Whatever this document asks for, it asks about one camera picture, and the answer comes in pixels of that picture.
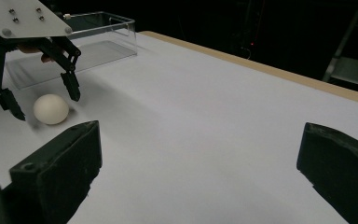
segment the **table surface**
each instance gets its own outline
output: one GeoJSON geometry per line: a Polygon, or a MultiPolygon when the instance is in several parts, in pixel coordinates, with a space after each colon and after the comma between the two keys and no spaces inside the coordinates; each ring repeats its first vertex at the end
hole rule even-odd
{"type": "Polygon", "coordinates": [[[329,223],[346,221],[296,169],[306,122],[358,139],[358,92],[153,32],[138,55],[13,91],[27,116],[0,107],[0,185],[8,170],[63,130],[101,125],[103,167],[70,223],[329,223]],[[33,117],[41,95],[71,110],[33,117]]]}

